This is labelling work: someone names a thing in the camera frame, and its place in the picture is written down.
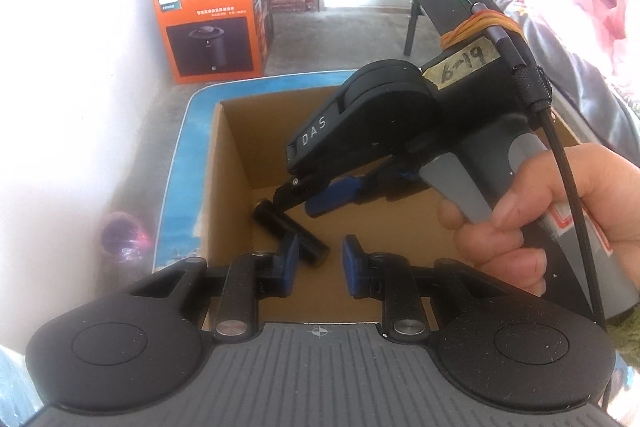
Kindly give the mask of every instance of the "metal screw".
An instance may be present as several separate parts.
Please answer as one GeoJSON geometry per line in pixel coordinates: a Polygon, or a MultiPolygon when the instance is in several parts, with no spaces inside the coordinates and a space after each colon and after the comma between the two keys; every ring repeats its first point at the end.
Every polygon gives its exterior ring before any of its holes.
{"type": "Polygon", "coordinates": [[[247,328],[246,323],[242,321],[222,321],[216,326],[216,331],[226,337],[237,337],[242,335],[247,328]]]}
{"type": "Polygon", "coordinates": [[[401,335],[419,335],[425,330],[425,327],[420,321],[402,319],[394,324],[394,329],[401,335]]]}

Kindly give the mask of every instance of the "brown cardboard box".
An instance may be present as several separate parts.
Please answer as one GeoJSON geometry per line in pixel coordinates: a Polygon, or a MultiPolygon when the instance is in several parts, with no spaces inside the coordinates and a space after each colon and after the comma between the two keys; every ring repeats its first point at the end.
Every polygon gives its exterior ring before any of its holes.
{"type": "Polygon", "coordinates": [[[176,83],[262,76],[273,40],[271,0],[153,3],[176,83]]]}
{"type": "MultiPolygon", "coordinates": [[[[216,107],[203,212],[207,223],[203,252],[210,266],[226,265],[247,251],[274,251],[277,247],[277,241],[252,221],[251,212],[257,201],[271,198],[288,179],[286,144],[334,89],[236,98],[216,107]]],[[[556,127],[566,145],[577,143],[561,121],[556,127]]],[[[300,263],[292,295],[261,301],[260,319],[378,322],[378,301],[356,301],[348,295],[342,271],[342,239],[354,233],[365,251],[398,253],[415,265],[430,266],[441,257],[455,258],[452,233],[436,220],[438,198],[434,190],[425,190],[393,203],[381,199],[349,204],[316,219],[304,213],[303,205],[291,209],[288,214],[329,245],[331,251],[322,266],[300,263]]]]}

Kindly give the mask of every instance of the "crosshair symbol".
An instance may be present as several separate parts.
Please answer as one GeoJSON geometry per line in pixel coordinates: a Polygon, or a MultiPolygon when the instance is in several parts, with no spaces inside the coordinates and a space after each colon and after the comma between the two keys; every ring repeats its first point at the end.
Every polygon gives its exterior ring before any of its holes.
{"type": "Polygon", "coordinates": [[[316,326],[311,330],[311,333],[313,333],[316,337],[324,337],[327,333],[331,333],[331,331],[323,328],[322,326],[316,326]]]}

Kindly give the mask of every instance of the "handwritten label 6-19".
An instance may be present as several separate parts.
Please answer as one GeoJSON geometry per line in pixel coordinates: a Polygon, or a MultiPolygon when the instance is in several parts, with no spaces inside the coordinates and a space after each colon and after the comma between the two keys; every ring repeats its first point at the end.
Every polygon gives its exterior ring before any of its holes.
{"type": "Polygon", "coordinates": [[[444,89],[499,57],[492,42],[486,37],[480,37],[424,71],[422,76],[438,89],[444,89]]]}

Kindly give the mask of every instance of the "orange cardboard box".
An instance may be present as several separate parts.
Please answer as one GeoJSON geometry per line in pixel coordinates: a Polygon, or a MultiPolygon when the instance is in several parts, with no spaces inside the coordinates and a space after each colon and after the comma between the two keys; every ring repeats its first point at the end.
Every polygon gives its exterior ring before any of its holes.
{"type": "Polygon", "coordinates": [[[271,0],[153,0],[178,84],[262,76],[271,0]]]}

